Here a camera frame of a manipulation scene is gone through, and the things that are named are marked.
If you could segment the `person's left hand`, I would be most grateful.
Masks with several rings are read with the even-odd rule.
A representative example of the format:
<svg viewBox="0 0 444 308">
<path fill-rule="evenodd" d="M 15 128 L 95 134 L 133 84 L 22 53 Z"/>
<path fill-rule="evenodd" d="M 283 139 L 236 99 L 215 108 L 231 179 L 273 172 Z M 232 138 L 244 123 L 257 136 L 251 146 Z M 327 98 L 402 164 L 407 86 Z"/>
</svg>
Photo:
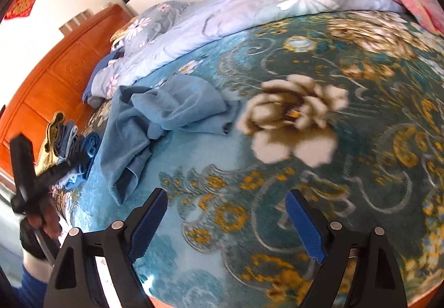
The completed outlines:
<svg viewBox="0 0 444 308">
<path fill-rule="evenodd" d="M 57 240 L 61 236 L 62 228 L 52 197 L 42 201 L 37 212 L 27 214 L 26 217 L 32 228 L 42 229 L 52 240 Z"/>
</svg>

